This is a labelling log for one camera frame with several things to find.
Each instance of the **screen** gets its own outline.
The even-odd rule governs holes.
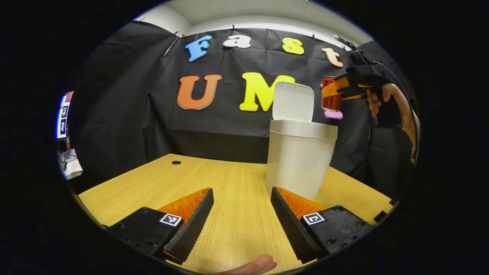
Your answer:
[[[66,138],[68,110],[72,95],[73,91],[67,92],[61,98],[58,110],[58,121],[56,123],[56,138]]]

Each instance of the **ceiling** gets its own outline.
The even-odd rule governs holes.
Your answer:
[[[295,19],[341,33],[356,41],[372,38],[363,30],[320,4],[305,0],[173,0],[166,6],[192,25],[209,20],[244,15]]]

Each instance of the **trash can lid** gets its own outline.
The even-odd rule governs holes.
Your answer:
[[[309,86],[279,81],[273,95],[273,119],[312,121],[314,91]]]

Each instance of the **letter a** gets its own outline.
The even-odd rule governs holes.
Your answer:
[[[238,47],[238,48],[249,48],[251,44],[251,38],[246,35],[231,35],[228,37],[229,40],[224,41],[222,44],[226,47]]]

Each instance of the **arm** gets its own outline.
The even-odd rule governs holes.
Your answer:
[[[415,112],[414,114],[414,120],[413,116],[411,114],[411,109],[409,108],[409,103],[407,102],[406,97],[402,94],[402,92],[399,90],[399,88],[394,85],[394,84],[385,84],[382,86],[382,93],[384,97],[384,101],[387,102],[390,100],[391,96],[394,97],[398,107],[399,107],[399,113],[400,113],[400,118],[401,118],[401,124],[402,124],[402,130],[406,132],[408,135],[409,139],[411,140],[411,144],[413,146],[413,150],[411,153],[411,162],[414,163],[415,155],[416,152],[419,149],[419,140],[421,137],[420,134],[420,121],[418,119],[418,116],[416,115]],[[374,93],[371,93],[370,89],[367,89],[367,98],[369,102],[369,109],[372,113],[372,116],[375,118],[377,117],[378,114],[378,108],[382,105],[382,102],[377,98],[377,95]],[[415,132],[415,127],[418,131],[418,147],[414,148],[416,145],[416,132]]]

